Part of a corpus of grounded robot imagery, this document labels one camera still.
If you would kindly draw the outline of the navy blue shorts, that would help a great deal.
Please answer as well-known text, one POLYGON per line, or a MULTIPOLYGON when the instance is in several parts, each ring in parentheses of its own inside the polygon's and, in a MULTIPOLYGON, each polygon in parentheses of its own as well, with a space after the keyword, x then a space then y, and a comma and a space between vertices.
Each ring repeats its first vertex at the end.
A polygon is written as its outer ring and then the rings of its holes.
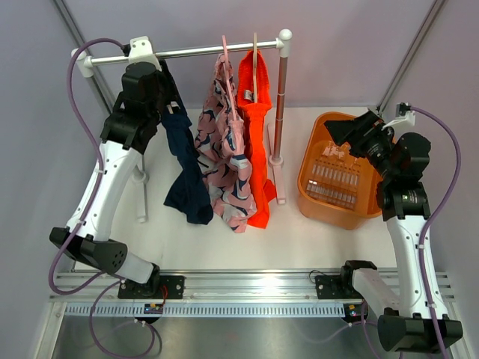
POLYGON ((165 128, 169 150, 181 166, 181 172, 171 185, 164 205, 182 212, 190 224, 207 225, 213 218, 213 208, 198 164, 199 154, 190 130, 192 123, 166 61, 161 59, 159 64, 172 87, 172 100, 162 112, 161 123, 165 128))

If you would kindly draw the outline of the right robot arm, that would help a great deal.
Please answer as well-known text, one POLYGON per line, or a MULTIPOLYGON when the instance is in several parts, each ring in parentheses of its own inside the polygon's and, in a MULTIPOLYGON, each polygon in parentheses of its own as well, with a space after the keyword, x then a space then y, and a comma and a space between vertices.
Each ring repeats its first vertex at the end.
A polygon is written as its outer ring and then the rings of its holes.
POLYGON ((399 292, 368 261, 349 261, 341 269, 343 294, 363 298, 363 308, 377 317, 377 332, 387 352, 441 354, 463 337, 460 321, 451 319, 442 299, 430 246, 430 210, 421 182, 430 163, 431 143, 423 135, 394 136, 392 123, 368 111, 352 120, 327 120, 325 128, 350 155, 367 159, 380 175, 376 200, 391 237, 399 292))

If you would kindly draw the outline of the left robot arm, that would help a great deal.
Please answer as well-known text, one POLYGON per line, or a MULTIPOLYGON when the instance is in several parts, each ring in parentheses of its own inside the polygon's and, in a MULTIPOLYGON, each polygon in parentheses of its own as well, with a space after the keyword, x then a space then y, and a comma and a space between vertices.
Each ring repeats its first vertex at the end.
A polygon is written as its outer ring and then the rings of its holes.
POLYGON ((100 154, 85 193, 65 227, 49 240, 70 259, 135 283, 145 298, 161 288, 159 268, 111 239, 112 222, 123 190, 157 133, 160 112, 172 99, 173 84, 159 65, 126 67, 113 112, 104 122, 100 154))

